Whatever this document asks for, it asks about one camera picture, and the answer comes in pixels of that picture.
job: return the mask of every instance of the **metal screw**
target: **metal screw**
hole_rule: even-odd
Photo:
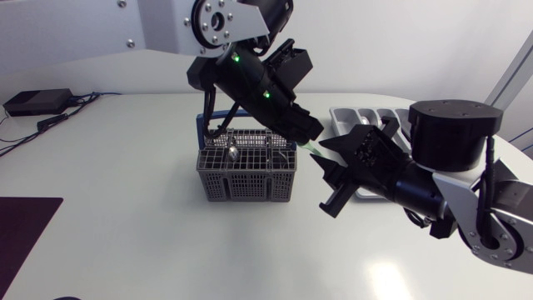
[[[127,45],[128,48],[134,48],[135,47],[135,42],[130,38],[130,39],[127,40],[126,45]]]

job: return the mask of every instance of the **green object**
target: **green object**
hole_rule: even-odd
[[[232,59],[235,63],[239,63],[239,61],[241,60],[241,57],[239,56],[239,54],[237,54],[236,52],[234,52],[232,54]]]
[[[300,147],[302,149],[307,149],[307,150],[311,151],[311,153],[313,153],[315,155],[318,155],[319,157],[324,157],[322,155],[322,153],[320,153],[320,151],[318,151],[318,149],[313,147],[313,145],[311,144],[311,141],[307,142],[307,144],[301,144],[301,143],[297,142],[296,145],[298,145],[298,147]]]

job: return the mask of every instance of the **black cable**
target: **black cable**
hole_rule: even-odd
[[[404,138],[406,138],[407,142],[411,143],[411,137],[409,136],[409,134],[407,134],[407,132],[402,128],[401,129],[401,134],[403,134]]]
[[[6,121],[7,119],[9,119],[9,115],[7,114],[7,110],[6,110],[6,108],[3,109],[3,113],[6,115],[6,117],[3,118],[2,121],[0,121],[0,125],[2,125],[2,123],[3,123],[4,121]]]
[[[46,127],[44,127],[43,129],[37,130],[37,132],[35,132],[35,133],[32,133],[32,134],[30,134],[30,135],[28,135],[26,137],[21,137],[19,139],[12,140],[12,141],[2,140],[3,142],[7,142],[7,143],[15,143],[15,142],[17,142],[17,143],[13,144],[13,145],[10,145],[10,146],[7,146],[7,147],[0,148],[0,158],[3,157],[4,155],[8,154],[12,150],[22,146],[23,144],[31,142],[36,137],[38,137],[41,134],[45,133],[48,129],[53,128],[54,126],[57,126],[58,124],[64,122],[65,120],[68,120],[71,116],[74,116],[75,114],[79,113],[84,107],[86,107],[90,103],[93,103],[95,100],[100,98],[102,95],[120,95],[120,94],[119,93],[114,93],[114,92],[92,92],[90,94],[83,95],[83,96],[71,97],[70,101],[75,101],[75,102],[77,102],[78,100],[83,100],[84,98],[87,98],[87,97],[89,97],[89,99],[87,101],[83,101],[82,103],[80,103],[79,104],[79,108],[76,109],[73,112],[70,112],[68,115],[65,116],[65,118],[62,118],[62,119],[60,119],[57,122],[52,122],[52,123],[48,124]]]
[[[481,175],[480,199],[477,206],[477,231],[481,242],[487,248],[497,248],[497,241],[492,237],[491,213],[494,202],[494,138],[486,139],[486,167]]]
[[[431,221],[427,219],[423,219],[418,214],[416,214],[416,212],[413,212],[412,210],[405,208],[405,207],[403,208],[403,210],[404,212],[406,212],[406,215],[409,218],[409,220],[411,220],[411,222],[413,222],[419,228],[426,228],[430,226]]]
[[[218,129],[215,130],[214,132],[210,132],[209,122],[211,121],[211,117],[215,110],[216,95],[217,95],[217,90],[215,88],[209,91],[206,91],[204,94],[203,135],[209,139],[215,139],[215,138],[220,137],[226,131],[227,126],[230,124],[233,117],[235,117],[235,114],[237,113],[237,110],[239,109],[239,104],[235,102],[232,106],[232,109],[230,109],[229,113],[224,118],[224,121],[222,122],[222,124],[218,126]]]
[[[517,138],[521,138],[524,134],[530,132],[531,130],[533,130],[533,127],[531,127],[530,129],[524,131],[523,133],[517,135],[516,137],[512,138],[511,140],[509,140],[509,143],[514,142]]]

